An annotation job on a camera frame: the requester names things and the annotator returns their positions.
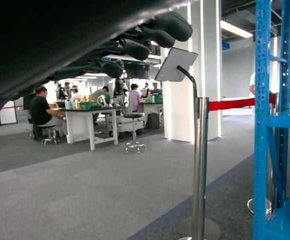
blue shelving rack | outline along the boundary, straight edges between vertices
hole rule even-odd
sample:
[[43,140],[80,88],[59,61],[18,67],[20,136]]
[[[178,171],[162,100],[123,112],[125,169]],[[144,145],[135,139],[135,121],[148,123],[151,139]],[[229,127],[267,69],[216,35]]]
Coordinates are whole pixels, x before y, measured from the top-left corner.
[[[254,240],[290,240],[286,196],[290,128],[290,0],[282,0],[280,56],[270,55],[271,0],[256,1]],[[280,64],[278,113],[270,114],[270,62]],[[273,216],[267,222],[267,150],[276,182]]]

white column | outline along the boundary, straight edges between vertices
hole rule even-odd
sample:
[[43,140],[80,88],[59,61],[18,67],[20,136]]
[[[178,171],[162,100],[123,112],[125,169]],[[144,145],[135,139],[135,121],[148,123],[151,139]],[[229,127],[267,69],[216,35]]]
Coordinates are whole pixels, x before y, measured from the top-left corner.
[[[209,101],[221,100],[222,33],[221,0],[200,0],[201,94]],[[209,113],[208,140],[222,134],[222,112]]]
[[[198,94],[220,101],[221,65],[220,0],[201,0],[182,7],[177,12],[192,24],[193,33],[187,42],[177,41],[176,48],[199,53],[190,72],[196,79]],[[162,61],[168,49],[162,48]],[[164,125],[167,139],[193,142],[194,115],[193,85],[187,77],[182,82],[164,82]],[[220,135],[220,112],[210,112],[208,139]]]

ceiling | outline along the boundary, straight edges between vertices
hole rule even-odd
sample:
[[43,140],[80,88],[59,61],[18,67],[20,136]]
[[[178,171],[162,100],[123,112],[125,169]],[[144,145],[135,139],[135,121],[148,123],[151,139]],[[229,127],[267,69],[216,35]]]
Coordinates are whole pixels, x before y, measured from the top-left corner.
[[[273,0],[272,2],[273,32],[276,30],[277,36],[281,34],[282,5],[282,0]],[[222,0],[221,7],[222,20],[254,35],[256,0]],[[222,31],[222,37],[223,42],[243,39],[226,30]]]

orange bottle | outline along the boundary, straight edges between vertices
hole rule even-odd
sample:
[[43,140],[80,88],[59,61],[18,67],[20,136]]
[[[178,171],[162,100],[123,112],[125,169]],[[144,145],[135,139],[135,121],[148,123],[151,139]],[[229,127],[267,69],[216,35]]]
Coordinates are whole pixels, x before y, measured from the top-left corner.
[[150,103],[152,100],[152,94],[150,91],[148,92],[148,95],[147,95],[147,103]]

person in pink shirt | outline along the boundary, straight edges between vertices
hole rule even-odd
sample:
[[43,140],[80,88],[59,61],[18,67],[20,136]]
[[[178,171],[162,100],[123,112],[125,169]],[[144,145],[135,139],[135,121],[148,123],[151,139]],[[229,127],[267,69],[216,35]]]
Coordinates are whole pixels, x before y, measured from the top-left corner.
[[131,85],[131,88],[131,111],[133,113],[136,113],[137,111],[138,104],[140,102],[140,94],[137,91],[138,86],[137,84],[133,83]]

